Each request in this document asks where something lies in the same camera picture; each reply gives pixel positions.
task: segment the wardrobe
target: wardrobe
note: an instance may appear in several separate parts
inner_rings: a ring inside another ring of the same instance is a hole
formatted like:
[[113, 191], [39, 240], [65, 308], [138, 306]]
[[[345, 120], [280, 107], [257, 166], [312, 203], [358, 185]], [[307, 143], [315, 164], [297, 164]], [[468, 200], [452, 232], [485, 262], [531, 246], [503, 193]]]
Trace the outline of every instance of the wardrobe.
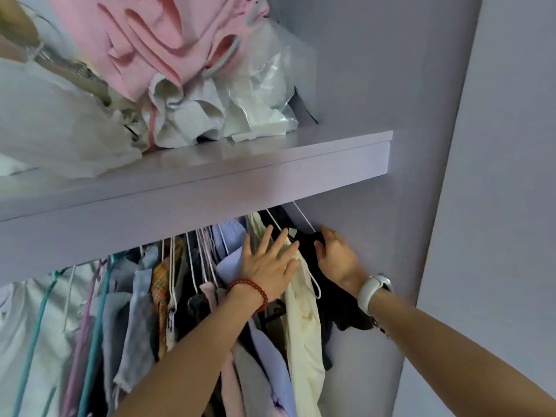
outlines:
[[[283, 204], [419, 291], [482, 0], [273, 0], [317, 49], [314, 119], [286, 136], [157, 152], [96, 179], [0, 178], [0, 285]], [[402, 357], [334, 332], [324, 416], [390, 416]]]

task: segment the white watch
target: white watch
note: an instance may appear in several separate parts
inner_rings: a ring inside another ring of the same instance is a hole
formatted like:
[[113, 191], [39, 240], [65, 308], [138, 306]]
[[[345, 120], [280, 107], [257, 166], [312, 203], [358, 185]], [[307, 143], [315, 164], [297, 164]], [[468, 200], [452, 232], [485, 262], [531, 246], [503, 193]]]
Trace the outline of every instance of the white watch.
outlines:
[[365, 312], [368, 316], [369, 313], [369, 301], [371, 301], [372, 296], [380, 289], [386, 288], [388, 291], [394, 292], [394, 287], [392, 281], [384, 276], [382, 273], [376, 276], [370, 276], [367, 282], [361, 287], [359, 291], [359, 296], [357, 298], [357, 303], [359, 308]]

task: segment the hand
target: hand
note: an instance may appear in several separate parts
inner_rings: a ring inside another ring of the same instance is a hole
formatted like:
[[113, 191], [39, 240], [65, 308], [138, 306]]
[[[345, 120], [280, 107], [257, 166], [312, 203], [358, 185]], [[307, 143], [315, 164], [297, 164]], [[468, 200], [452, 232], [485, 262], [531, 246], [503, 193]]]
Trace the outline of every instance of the hand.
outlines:
[[355, 298], [369, 275], [365, 273], [355, 253], [334, 230], [322, 227], [326, 247], [315, 241], [316, 256], [323, 274]]
[[299, 266], [299, 261], [292, 260], [299, 248], [299, 241], [293, 243], [288, 250], [278, 257], [280, 249], [288, 239], [288, 230], [284, 229], [276, 242], [268, 249], [271, 235], [272, 225], [269, 225], [255, 254], [251, 253], [249, 234], [245, 236], [241, 267], [241, 277], [252, 280], [265, 290], [268, 301], [276, 300], [286, 291], [295, 270]]

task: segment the closet wall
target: closet wall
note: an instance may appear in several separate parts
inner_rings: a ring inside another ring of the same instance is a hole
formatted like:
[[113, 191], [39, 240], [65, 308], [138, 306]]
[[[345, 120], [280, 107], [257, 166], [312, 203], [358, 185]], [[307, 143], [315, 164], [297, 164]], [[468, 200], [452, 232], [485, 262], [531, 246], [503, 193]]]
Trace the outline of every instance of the closet wall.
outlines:
[[[418, 306], [556, 396], [556, 0], [484, 0]], [[395, 417], [452, 416], [412, 365]]]
[[[481, 0], [288, 1], [286, 25], [319, 48], [320, 77], [338, 82], [319, 97], [322, 122], [394, 129], [387, 175], [298, 204], [415, 301]], [[329, 352], [323, 415], [392, 415], [394, 344], [349, 329], [333, 333]]]

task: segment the bracelet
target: bracelet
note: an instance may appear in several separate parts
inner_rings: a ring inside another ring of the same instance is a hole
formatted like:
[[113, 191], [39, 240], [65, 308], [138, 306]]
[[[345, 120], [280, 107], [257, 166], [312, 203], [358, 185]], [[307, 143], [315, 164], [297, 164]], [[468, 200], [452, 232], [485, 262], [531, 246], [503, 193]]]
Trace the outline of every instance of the bracelet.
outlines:
[[262, 296], [262, 299], [263, 299], [262, 306], [259, 307], [255, 313], [259, 313], [259, 312], [263, 311], [264, 309], [266, 309], [266, 307], [268, 306], [268, 295], [266, 295], [265, 290], [263, 290], [257, 283], [255, 283], [251, 280], [244, 280], [244, 279], [235, 280], [235, 281], [232, 282], [232, 284], [230, 284], [230, 286], [228, 287], [227, 292], [230, 292], [230, 290], [237, 284], [247, 284], [248, 286], [257, 290], [259, 292], [259, 294]]

